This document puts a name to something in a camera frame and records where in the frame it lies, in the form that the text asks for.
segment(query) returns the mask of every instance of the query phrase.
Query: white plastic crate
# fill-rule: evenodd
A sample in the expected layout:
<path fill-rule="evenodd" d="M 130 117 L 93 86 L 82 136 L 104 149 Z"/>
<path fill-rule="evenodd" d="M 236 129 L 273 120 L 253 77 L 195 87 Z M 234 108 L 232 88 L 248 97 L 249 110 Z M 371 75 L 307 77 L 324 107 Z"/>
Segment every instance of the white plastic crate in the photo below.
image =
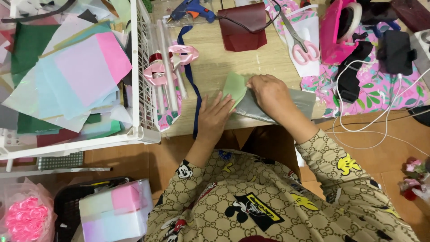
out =
<path fill-rule="evenodd" d="M 154 87 L 144 79 L 148 67 L 148 39 L 146 26 L 151 22 L 141 0 L 131 0 L 132 25 L 132 104 L 133 127 L 116 135 L 37 148 L 25 144 L 14 130 L 0 128 L 0 160 L 19 157 L 64 156 L 72 152 L 136 143 L 158 143 L 159 132 Z"/>

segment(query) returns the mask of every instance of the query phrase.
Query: left hand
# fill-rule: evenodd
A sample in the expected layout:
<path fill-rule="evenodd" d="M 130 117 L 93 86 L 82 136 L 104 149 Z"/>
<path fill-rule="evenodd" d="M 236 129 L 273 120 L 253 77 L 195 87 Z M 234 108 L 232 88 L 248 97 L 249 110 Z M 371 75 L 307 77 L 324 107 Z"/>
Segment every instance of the left hand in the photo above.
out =
<path fill-rule="evenodd" d="M 218 93 L 211 105 L 208 105 L 208 94 L 205 95 L 199 111 L 199 132 L 196 141 L 215 147 L 221 138 L 224 126 L 234 109 L 230 112 L 235 100 L 228 94 L 223 100 L 222 92 Z"/>

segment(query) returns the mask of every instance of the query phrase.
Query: patterned shirt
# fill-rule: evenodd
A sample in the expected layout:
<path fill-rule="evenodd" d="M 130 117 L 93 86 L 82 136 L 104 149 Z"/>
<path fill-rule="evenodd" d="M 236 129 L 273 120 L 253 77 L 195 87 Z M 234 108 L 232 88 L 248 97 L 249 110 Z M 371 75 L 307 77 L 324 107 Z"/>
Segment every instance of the patterned shirt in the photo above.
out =
<path fill-rule="evenodd" d="M 145 241 L 418 241 L 379 184 L 322 130 L 297 149 L 325 201 L 281 163 L 214 150 L 204 169 L 181 163 Z"/>

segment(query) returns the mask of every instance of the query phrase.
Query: navy blue ribbon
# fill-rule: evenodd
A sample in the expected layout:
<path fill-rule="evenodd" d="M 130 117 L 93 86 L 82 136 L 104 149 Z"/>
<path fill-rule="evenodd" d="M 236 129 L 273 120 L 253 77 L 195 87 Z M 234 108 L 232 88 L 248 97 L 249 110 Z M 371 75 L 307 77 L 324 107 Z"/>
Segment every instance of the navy blue ribbon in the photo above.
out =
<path fill-rule="evenodd" d="M 184 39 L 182 38 L 182 36 L 186 33 L 188 33 L 188 31 L 190 31 L 193 28 L 192 25 L 188 25 L 188 26 L 184 26 L 181 29 L 181 32 L 178 35 L 178 44 L 184 44 Z M 194 130 L 193 130 L 193 139 L 196 139 L 197 137 L 197 128 L 198 128 L 198 120 L 199 120 L 199 110 L 200 110 L 200 106 L 202 105 L 202 97 L 200 96 L 200 92 L 199 89 L 197 88 L 197 86 L 194 84 L 194 80 L 193 80 L 193 72 L 191 71 L 191 65 L 185 65 L 185 76 L 187 76 L 187 79 L 190 81 L 191 86 L 193 86 L 194 91 L 196 92 L 197 95 L 197 105 L 196 105 L 196 114 L 194 116 Z"/>

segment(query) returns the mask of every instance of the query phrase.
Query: blue glue gun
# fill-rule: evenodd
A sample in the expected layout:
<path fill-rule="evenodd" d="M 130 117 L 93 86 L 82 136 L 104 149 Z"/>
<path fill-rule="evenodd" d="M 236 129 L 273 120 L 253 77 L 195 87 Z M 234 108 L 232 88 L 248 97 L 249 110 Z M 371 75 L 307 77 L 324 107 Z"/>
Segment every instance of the blue glue gun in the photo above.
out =
<path fill-rule="evenodd" d="M 209 23 L 215 21 L 214 12 L 200 5 L 200 0 L 184 0 L 177 8 L 175 8 L 175 10 L 173 10 L 166 23 L 169 23 L 172 20 L 178 21 L 187 13 L 191 14 L 194 19 L 200 15 L 204 17 Z"/>

